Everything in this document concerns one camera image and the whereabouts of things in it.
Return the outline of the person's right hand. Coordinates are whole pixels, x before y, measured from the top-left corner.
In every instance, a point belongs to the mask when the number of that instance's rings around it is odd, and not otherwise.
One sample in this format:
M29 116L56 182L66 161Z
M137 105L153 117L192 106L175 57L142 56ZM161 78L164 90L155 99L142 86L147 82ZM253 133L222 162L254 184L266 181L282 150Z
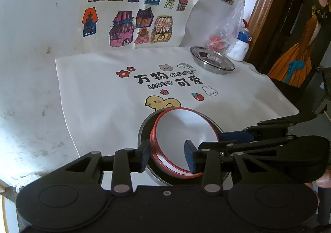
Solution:
M318 204L320 204L320 197L319 193L314 190L313 182L317 184L318 188L330 188L330 167L326 169L324 174L319 178L319 179L314 179L313 180L313 171L307 171L309 175L309 179L311 182L305 183L306 186L308 186L317 196Z

